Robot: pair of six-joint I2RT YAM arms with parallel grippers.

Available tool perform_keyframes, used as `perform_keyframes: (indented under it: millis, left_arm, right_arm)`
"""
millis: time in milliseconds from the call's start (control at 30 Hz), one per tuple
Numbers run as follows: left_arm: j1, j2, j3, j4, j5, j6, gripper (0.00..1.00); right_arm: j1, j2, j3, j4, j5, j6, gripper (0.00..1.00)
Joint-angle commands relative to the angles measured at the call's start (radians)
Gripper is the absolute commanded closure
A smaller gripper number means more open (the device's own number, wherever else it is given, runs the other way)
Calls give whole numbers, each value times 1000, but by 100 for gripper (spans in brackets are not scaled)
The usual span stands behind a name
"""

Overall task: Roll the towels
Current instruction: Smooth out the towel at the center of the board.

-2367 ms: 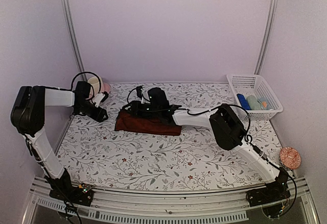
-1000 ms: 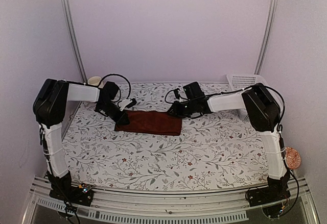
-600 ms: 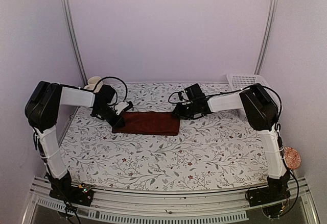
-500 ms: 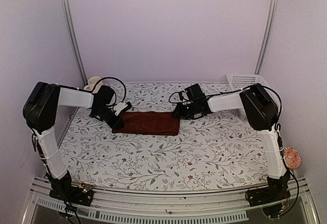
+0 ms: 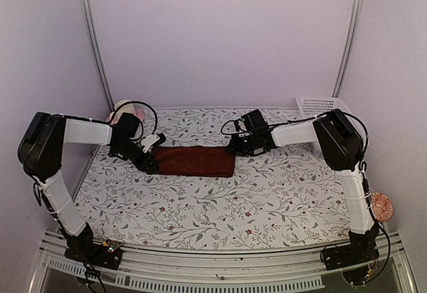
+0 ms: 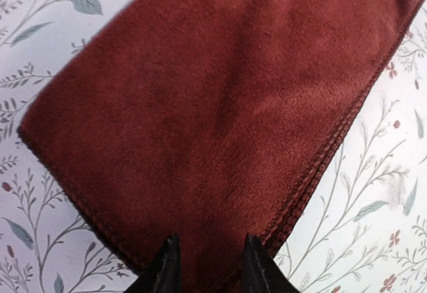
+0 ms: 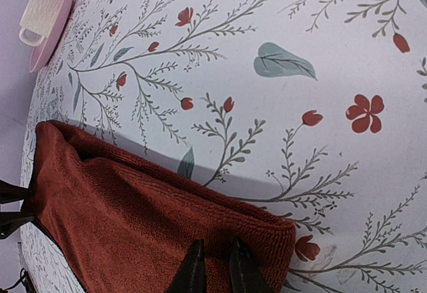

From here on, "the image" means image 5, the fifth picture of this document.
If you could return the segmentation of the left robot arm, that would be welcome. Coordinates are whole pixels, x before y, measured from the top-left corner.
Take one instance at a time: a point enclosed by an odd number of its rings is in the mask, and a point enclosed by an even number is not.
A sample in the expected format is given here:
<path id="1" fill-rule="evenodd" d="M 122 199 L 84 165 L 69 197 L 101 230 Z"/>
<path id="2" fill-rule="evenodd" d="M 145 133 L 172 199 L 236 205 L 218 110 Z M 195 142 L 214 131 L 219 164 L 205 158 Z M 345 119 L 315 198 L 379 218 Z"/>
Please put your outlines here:
<path id="1" fill-rule="evenodd" d="M 152 133 L 134 141 L 138 118 L 123 113 L 115 124 L 70 115 L 37 112 L 27 128 L 17 156 L 31 177 L 37 195 L 57 220 L 68 246 L 84 262 L 94 262 L 99 248 L 93 231 L 77 211 L 61 173 L 63 146 L 68 143 L 109 146 L 109 156 L 130 161 L 141 172 L 156 172 L 158 164 L 151 149 L 165 141 L 162 133 Z"/>

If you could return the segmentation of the dark red towel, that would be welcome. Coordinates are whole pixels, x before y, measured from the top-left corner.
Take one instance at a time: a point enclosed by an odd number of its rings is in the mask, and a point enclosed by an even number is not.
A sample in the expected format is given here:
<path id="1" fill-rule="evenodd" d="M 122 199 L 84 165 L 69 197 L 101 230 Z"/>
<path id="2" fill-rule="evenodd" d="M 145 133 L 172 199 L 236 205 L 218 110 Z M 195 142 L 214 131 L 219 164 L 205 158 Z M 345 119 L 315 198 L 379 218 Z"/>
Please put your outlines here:
<path id="1" fill-rule="evenodd" d="M 169 176 L 230 178 L 234 174 L 236 156 L 226 147 L 161 147 L 152 149 L 158 168 L 149 174 Z"/>

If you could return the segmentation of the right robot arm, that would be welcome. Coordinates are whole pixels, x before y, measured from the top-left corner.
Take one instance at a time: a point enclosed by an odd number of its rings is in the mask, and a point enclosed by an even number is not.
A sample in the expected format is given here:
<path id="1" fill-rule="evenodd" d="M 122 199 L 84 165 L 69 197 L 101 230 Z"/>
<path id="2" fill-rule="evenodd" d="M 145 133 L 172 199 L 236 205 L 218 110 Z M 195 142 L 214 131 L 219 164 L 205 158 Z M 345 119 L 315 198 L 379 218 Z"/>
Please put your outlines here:
<path id="1" fill-rule="evenodd" d="M 306 119 L 268 124 L 256 109 L 233 122 L 235 131 L 229 134 L 226 149 L 237 156 L 255 157 L 287 145 L 318 143 L 324 161 L 339 178 L 350 215 L 345 258 L 358 264 L 375 246 L 379 225 L 365 175 L 368 135 L 358 133 L 354 120 L 354 115 L 333 109 Z"/>

